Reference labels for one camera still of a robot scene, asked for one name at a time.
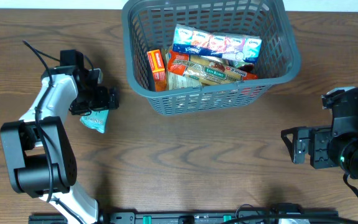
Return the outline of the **green wet wipes packet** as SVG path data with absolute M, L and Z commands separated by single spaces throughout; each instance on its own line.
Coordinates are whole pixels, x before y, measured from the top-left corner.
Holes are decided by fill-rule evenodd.
M 108 120 L 108 110 L 103 111 L 92 111 L 87 116 L 82 116 L 80 118 L 81 123 L 87 128 L 96 130 L 99 133 L 105 133 L 106 123 Z

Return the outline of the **orange Redoxon box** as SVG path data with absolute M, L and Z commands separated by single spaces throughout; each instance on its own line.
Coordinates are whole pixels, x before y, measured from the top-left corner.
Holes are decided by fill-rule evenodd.
M 165 91 L 167 87 L 167 75 L 161 51 L 159 49 L 148 51 L 147 58 L 155 83 L 155 91 Z

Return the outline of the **brown gold snack bag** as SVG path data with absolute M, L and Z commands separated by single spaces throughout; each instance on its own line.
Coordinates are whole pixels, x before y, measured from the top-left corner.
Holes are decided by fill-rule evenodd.
M 168 71 L 168 61 L 171 58 L 170 52 L 168 49 L 161 49 L 162 55 L 163 55 L 163 61 L 165 64 L 165 69 L 166 69 L 166 81 L 167 81 L 167 86 L 166 86 L 166 90 L 177 90 L 177 89 L 181 89 L 181 88 L 196 88 L 196 87 L 201 87 L 202 84 L 194 79 L 191 78 L 187 78 L 187 77 L 183 77 L 177 74 L 174 74 L 172 72 Z

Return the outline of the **grey plastic basket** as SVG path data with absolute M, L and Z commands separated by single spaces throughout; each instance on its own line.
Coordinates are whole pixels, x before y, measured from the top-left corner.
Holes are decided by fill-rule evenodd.
M 177 24 L 259 36 L 262 47 L 254 68 L 258 78 L 156 92 L 147 52 L 171 46 Z M 164 115 L 248 105 L 271 86 L 294 79 L 301 67 L 282 0 L 133 0 L 122 8 L 122 26 L 127 81 Z

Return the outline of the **Kleenex tissue multipack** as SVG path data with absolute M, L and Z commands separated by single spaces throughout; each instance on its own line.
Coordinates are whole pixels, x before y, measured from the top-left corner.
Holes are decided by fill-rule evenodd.
M 194 27 L 176 25 L 172 49 L 175 52 L 256 63 L 262 39 L 258 36 L 210 33 Z

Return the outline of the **San Remo spaghetti packet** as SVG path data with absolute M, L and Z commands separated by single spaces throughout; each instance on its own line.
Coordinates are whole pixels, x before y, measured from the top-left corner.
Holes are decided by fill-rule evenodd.
M 256 80 L 258 76 L 244 72 L 225 63 L 208 60 L 197 55 L 169 51 L 167 70 L 179 76 L 199 81 L 205 85 L 223 85 L 246 80 Z

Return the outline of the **green lid jar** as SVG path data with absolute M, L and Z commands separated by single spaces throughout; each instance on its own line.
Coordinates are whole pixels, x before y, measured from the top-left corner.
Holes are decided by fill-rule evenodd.
M 249 62 L 233 61 L 232 64 L 233 67 L 236 67 L 244 72 L 251 72 L 254 69 L 254 64 Z

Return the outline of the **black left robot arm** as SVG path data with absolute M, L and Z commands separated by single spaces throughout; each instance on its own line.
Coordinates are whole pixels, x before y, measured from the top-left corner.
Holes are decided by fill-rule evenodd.
M 29 223 L 110 223 L 110 214 L 77 181 L 76 158 L 64 128 L 68 114 L 89 116 L 115 110 L 115 89 L 102 86 L 100 69 L 86 68 L 89 58 L 78 50 L 61 50 L 59 64 L 46 66 L 42 87 L 18 121 L 0 128 L 12 189 L 39 198 L 57 215 L 31 215 Z

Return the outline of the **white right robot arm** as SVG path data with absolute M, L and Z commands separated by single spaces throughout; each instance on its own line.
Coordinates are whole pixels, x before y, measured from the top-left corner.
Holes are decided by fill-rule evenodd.
M 323 109 L 330 110 L 329 126 L 284 129 L 281 138 L 294 164 L 302 164 L 310 155 L 315 169 L 340 167 L 343 181 L 358 180 L 358 87 L 334 88 L 321 97 Z M 349 188 L 358 198 L 358 189 Z

